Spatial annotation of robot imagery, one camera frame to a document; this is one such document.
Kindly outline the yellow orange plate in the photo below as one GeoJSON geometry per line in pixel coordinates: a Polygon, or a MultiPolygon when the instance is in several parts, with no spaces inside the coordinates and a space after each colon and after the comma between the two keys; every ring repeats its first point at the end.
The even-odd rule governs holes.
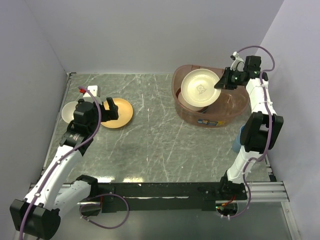
{"type": "Polygon", "coordinates": [[[118,106],[118,119],[101,122],[101,125],[109,129],[122,128],[131,121],[134,110],[132,105],[123,98],[114,98],[113,101],[118,106]]]}

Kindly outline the cream ceramic bowl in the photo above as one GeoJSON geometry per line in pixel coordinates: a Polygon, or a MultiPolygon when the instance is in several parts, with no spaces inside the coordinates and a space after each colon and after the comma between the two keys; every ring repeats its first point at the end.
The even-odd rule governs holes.
{"type": "Polygon", "coordinates": [[[78,102],[77,101],[71,101],[68,102],[61,111],[61,117],[64,122],[70,123],[74,119],[74,111],[76,110],[78,102]]]}

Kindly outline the plain cream plate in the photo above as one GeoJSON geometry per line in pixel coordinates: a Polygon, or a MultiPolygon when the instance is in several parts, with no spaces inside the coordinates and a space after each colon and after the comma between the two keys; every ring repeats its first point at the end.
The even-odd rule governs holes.
{"type": "Polygon", "coordinates": [[[221,95],[222,91],[215,88],[219,80],[218,75],[209,69],[193,70],[182,80],[181,95],[189,105],[207,107],[221,95]]]}

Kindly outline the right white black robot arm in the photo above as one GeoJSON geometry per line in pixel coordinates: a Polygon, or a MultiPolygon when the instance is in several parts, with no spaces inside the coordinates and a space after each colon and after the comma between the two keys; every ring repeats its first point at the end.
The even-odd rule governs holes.
{"type": "Polygon", "coordinates": [[[242,59],[237,52],[233,63],[225,68],[215,89],[235,90],[243,86],[249,96],[251,115],[240,133],[240,150],[232,166],[220,180],[219,195],[230,199],[245,192],[245,180],[253,165],[261,162],[272,149],[284,124],[276,113],[269,94],[267,70],[261,69],[261,58],[251,55],[242,59]]]}

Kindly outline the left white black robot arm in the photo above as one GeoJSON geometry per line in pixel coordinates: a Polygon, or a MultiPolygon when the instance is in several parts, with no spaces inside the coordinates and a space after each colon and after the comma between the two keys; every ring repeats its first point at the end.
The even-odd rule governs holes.
{"type": "Polygon", "coordinates": [[[118,106],[111,97],[108,109],[98,99],[81,98],[73,112],[73,119],[62,135],[55,156],[42,177],[22,199],[15,199],[9,207],[19,239],[31,235],[50,240],[58,231],[63,217],[78,203],[94,201],[99,195],[98,180],[83,175],[71,187],[59,193],[67,176],[85,155],[102,122],[117,120],[118,106]]]}

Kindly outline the white watermelon pattern plate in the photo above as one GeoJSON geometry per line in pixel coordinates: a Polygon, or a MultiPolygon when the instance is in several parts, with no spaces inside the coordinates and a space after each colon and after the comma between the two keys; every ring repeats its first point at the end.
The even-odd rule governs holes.
{"type": "Polygon", "coordinates": [[[205,113],[205,112],[207,111],[207,109],[208,109],[208,106],[200,109],[198,112],[199,112],[199,113],[205,113]]]}

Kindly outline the red rimmed cream plate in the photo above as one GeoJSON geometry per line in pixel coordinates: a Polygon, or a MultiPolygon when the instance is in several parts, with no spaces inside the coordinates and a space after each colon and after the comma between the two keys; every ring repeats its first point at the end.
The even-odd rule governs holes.
{"type": "Polygon", "coordinates": [[[182,94],[181,94],[181,88],[179,88],[179,89],[177,90],[177,92],[176,92],[176,97],[177,97],[177,99],[178,99],[178,101],[179,101],[180,104],[182,104],[182,105],[185,104],[185,100],[184,100],[184,98],[183,98],[183,96],[182,96],[182,94]]]}

